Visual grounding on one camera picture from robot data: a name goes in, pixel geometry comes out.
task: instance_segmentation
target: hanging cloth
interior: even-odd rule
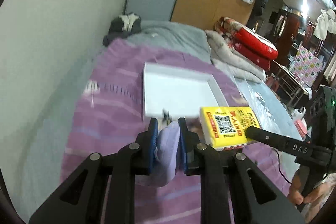
[[[322,14],[317,18],[317,26],[314,35],[321,40],[325,40],[327,32],[336,34],[335,12],[332,9],[321,10]]]

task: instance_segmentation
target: qr code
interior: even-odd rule
[[[235,132],[235,129],[232,126],[232,123],[230,121],[230,116],[214,115],[214,117],[218,124],[220,134],[227,134],[227,133]]]

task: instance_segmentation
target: metal screw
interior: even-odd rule
[[[205,150],[207,148],[207,145],[205,143],[198,143],[196,147],[199,150]]]
[[[238,160],[245,160],[246,159],[246,155],[244,153],[237,153],[236,154],[236,158]]]
[[[138,144],[138,143],[131,143],[131,144],[129,145],[129,148],[132,149],[132,150],[136,150],[136,149],[138,149],[139,147],[140,147],[140,144]]]
[[[98,153],[92,153],[90,155],[90,160],[99,160],[100,159],[100,155]]]

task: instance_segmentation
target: red quilt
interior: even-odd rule
[[[268,60],[274,60],[278,57],[278,51],[271,42],[229,17],[220,18],[215,25],[215,29],[220,34],[229,32],[233,38],[238,39],[243,45],[261,57]]]
[[[253,51],[251,51],[249,48],[247,48],[244,44],[240,42],[234,42],[233,47],[237,52],[244,55],[246,58],[250,59],[254,64],[261,67],[265,71],[269,71],[271,68],[271,62],[270,60],[263,58]]]

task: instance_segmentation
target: table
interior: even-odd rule
[[[279,86],[284,92],[290,97],[289,102],[286,106],[295,107],[303,95],[308,95],[306,88],[294,78],[286,67],[281,66],[277,62],[273,61],[277,67],[277,72],[275,73],[278,79]]]

